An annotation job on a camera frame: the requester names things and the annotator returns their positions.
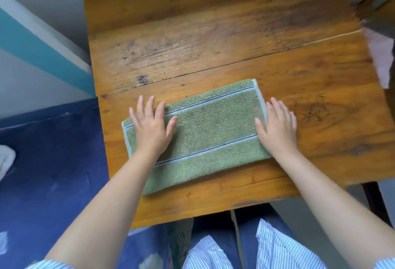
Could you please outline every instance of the table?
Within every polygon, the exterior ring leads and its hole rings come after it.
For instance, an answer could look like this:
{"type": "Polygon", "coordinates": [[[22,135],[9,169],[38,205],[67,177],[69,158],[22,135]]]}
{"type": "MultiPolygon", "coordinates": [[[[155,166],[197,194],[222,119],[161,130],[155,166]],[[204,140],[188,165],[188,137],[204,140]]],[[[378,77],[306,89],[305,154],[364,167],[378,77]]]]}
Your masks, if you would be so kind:
{"type": "MultiPolygon", "coordinates": [[[[112,177],[140,94],[172,103],[255,78],[300,150],[342,187],[395,176],[394,124],[348,0],[84,0],[112,177]]],[[[132,227],[298,195],[274,159],[142,197],[132,227]]]]}

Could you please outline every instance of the blue and white striped shirt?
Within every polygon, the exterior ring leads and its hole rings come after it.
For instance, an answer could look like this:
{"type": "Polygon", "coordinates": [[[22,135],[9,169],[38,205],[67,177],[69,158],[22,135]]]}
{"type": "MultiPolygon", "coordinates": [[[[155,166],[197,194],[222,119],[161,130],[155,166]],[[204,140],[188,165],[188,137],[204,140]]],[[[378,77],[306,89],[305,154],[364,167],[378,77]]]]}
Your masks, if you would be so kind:
{"type": "MultiPolygon", "coordinates": [[[[299,242],[276,230],[263,219],[259,222],[256,237],[258,239],[256,263],[258,269],[326,268],[316,254],[299,242]]],[[[29,266],[28,269],[73,268],[65,264],[44,260],[29,266]]],[[[211,236],[207,236],[191,249],[184,262],[183,269],[233,269],[233,267],[214,239],[211,236]]],[[[395,258],[378,261],[374,269],[395,269],[395,258]]]]}

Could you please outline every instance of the person's right arm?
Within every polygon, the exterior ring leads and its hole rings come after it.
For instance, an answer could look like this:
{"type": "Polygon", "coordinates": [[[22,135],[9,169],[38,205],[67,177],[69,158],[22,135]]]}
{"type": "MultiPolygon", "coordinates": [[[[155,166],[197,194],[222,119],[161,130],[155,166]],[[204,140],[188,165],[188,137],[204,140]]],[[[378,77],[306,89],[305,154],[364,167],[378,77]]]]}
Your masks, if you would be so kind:
{"type": "Polygon", "coordinates": [[[274,98],[266,107],[266,129],[255,119],[260,142],[289,175],[347,263],[372,269],[377,261],[395,257],[395,231],[298,151],[293,112],[274,98]]]}

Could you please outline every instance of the person's left arm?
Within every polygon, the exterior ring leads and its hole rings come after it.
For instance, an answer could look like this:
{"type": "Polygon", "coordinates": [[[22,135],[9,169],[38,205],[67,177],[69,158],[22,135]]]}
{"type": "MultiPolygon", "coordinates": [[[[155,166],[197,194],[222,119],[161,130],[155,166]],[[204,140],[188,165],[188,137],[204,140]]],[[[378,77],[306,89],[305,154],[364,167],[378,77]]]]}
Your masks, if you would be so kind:
{"type": "Polygon", "coordinates": [[[76,269],[116,267],[146,180],[169,145],[177,122],[173,117],[166,128],[165,102],[154,115],[154,99],[152,96],[143,110],[140,96],[137,112],[130,108],[136,152],[67,228],[46,260],[76,269]]]}

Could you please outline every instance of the forearm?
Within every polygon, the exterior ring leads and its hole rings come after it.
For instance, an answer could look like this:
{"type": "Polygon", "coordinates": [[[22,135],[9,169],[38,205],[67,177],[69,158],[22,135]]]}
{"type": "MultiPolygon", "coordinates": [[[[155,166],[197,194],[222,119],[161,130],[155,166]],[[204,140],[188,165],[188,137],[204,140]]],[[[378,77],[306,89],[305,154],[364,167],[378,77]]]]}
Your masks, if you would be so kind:
{"type": "Polygon", "coordinates": [[[395,257],[395,232],[310,163],[300,152],[277,158],[343,258],[373,268],[395,257]]]}
{"type": "Polygon", "coordinates": [[[155,157],[136,152],[74,220],[46,259],[76,269],[114,268],[155,157]]]}

